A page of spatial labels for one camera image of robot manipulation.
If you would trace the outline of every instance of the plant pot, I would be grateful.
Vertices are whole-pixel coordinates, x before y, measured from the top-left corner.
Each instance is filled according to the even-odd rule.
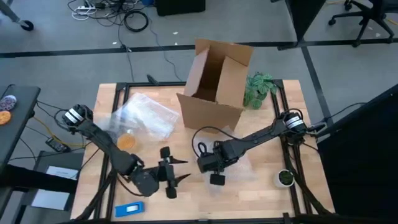
[[[283,172],[289,172],[289,173],[292,175],[293,180],[291,181],[290,184],[283,183],[283,182],[280,180],[280,178],[279,178],[279,177],[280,177],[280,174],[283,173]],[[287,169],[282,169],[281,171],[279,171],[279,172],[275,175],[275,177],[274,177],[274,183],[275,183],[275,186],[277,186],[277,187],[279,187],[279,188],[290,187],[290,186],[292,186],[292,185],[294,184],[294,176],[293,176],[293,174],[291,173],[291,171],[289,171],[289,170],[287,170]]]

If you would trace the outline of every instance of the white paper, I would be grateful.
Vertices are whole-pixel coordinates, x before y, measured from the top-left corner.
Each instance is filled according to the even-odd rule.
[[[49,166],[46,174],[56,175],[59,177],[76,180],[77,170],[67,169],[62,167]],[[32,206],[40,208],[52,208],[63,210],[67,203],[69,193],[53,192],[49,190],[38,190],[33,199]]]

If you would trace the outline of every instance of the clear plastic bag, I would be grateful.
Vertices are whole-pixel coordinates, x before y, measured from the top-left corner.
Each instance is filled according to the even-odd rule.
[[[174,130],[179,114],[142,93],[135,93],[121,108],[96,124],[117,143],[123,134],[139,142],[167,139]]]
[[[223,128],[223,131],[230,135],[233,135],[233,132],[229,127]],[[202,142],[206,144],[208,152],[213,152],[213,143],[215,140],[225,141],[228,139],[230,139],[230,137],[226,136],[223,133],[218,133],[218,134],[203,133],[200,136],[197,135],[194,138],[193,145],[197,150],[198,143]],[[225,188],[225,186],[227,186],[228,184],[231,184],[231,182],[247,182],[257,179],[257,175],[253,171],[248,155],[246,154],[240,157],[237,163],[227,167],[224,170],[224,172],[221,173],[222,175],[225,175],[225,186],[210,184],[211,174],[212,172],[206,172],[205,174],[203,174],[203,176],[205,178],[206,186],[212,196],[220,194],[222,189]]]

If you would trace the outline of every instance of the open cardboard box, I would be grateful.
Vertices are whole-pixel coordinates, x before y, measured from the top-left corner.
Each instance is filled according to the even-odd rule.
[[[184,93],[177,93],[184,125],[193,129],[229,126],[234,130],[244,109],[243,96],[253,48],[197,39],[195,52]]]

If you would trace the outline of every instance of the small potted plant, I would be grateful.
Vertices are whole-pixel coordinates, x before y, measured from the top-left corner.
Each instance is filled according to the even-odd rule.
[[[275,175],[274,183],[277,187],[290,187],[294,184],[294,175],[287,169],[282,169]]]
[[[258,110],[262,105],[262,101],[267,97],[268,91],[276,94],[276,90],[276,85],[272,81],[270,74],[256,72],[253,77],[247,78],[243,106],[251,105],[253,109]]]

